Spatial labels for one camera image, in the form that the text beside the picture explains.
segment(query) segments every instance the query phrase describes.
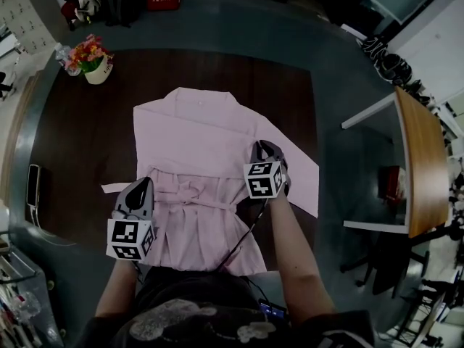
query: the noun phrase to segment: gray floor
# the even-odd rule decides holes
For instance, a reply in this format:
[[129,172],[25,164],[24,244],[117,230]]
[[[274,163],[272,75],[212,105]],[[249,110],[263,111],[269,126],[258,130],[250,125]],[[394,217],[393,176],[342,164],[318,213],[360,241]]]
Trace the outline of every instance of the gray floor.
[[[183,0],[178,11],[146,13],[132,28],[94,24],[79,29],[70,34],[66,44],[76,44],[89,33],[102,36],[109,50],[220,51],[309,70],[315,95],[320,163],[315,254],[324,283],[340,310],[368,308],[374,326],[380,331],[397,322],[405,307],[399,298],[391,300],[390,293],[374,297],[371,284],[356,288],[354,281],[363,274],[363,269],[339,272],[341,263],[355,260],[366,249],[366,233],[343,228],[342,220],[366,219],[375,213],[385,215],[372,189],[377,169],[400,163],[395,161],[392,139],[384,134],[367,126],[343,132],[340,129],[340,122],[392,92],[351,35],[304,10],[266,0]],[[47,244],[33,238],[23,222],[30,151],[46,95],[58,69],[53,61],[47,65],[45,80],[26,114],[20,132],[22,143],[15,155],[10,210],[14,241],[57,282],[57,309],[61,310],[58,324],[67,329],[67,343],[72,343],[94,311],[112,260],[80,246]],[[387,112],[379,122],[390,125],[391,116]],[[408,277],[405,288],[418,282],[416,273]]]

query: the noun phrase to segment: desk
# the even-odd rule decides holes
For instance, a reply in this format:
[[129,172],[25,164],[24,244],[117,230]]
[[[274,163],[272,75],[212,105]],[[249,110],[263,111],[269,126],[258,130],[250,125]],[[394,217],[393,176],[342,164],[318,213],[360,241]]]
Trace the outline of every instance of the desk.
[[[136,179],[133,108],[164,98],[179,86],[230,91],[318,161],[308,71],[261,59],[177,49],[116,51],[114,61],[111,75],[98,86],[60,71],[43,109],[30,163],[43,168],[39,217],[50,233],[104,252],[107,219],[117,194],[104,194],[100,185]],[[311,243],[316,218],[297,207],[294,211]],[[249,210],[237,207],[237,213],[245,223],[254,220]],[[275,270],[269,220],[266,210],[260,219],[264,225],[257,225],[253,233],[268,270]]]
[[349,228],[407,233],[410,238],[444,223],[448,218],[448,170],[439,120],[411,95],[395,92],[341,124],[343,129],[394,104],[401,126],[406,161],[406,216],[404,225],[345,220]]

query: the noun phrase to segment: flower pot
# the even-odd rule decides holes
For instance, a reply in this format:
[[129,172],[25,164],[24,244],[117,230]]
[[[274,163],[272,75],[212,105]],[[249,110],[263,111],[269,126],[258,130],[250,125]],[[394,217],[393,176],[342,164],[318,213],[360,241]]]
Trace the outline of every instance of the flower pot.
[[96,70],[87,72],[86,79],[89,84],[98,85],[103,83],[109,76],[109,73],[113,69],[113,64],[108,63],[108,57],[105,55],[103,56],[103,60],[101,61],[100,65],[97,67]]

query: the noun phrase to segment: backpack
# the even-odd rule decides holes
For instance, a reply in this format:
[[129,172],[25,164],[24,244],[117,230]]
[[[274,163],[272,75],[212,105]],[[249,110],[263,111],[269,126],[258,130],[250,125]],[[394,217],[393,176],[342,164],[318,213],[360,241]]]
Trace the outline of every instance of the backpack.
[[102,7],[102,0],[78,0],[76,17],[81,22],[90,22],[90,17],[96,16]]
[[356,40],[362,51],[377,65],[387,54],[387,44],[379,35],[366,38],[364,41]]
[[397,54],[386,55],[376,69],[384,80],[397,86],[405,86],[413,77],[411,66]]
[[130,27],[137,20],[146,0],[105,0],[104,16],[107,26]]

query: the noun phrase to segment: plastic bottle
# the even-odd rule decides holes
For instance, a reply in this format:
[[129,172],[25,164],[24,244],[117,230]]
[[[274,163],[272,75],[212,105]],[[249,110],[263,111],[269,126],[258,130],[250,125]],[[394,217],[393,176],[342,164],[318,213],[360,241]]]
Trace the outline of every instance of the plastic bottle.
[[63,69],[70,75],[70,76],[77,76],[80,74],[80,68],[77,70],[71,70],[70,68],[66,69],[66,61],[70,60],[70,51],[71,48],[68,45],[62,45],[58,43],[55,46],[55,59],[58,63],[61,64]]
[[36,296],[29,291],[12,298],[9,304],[14,316],[21,322],[28,321],[42,310]]

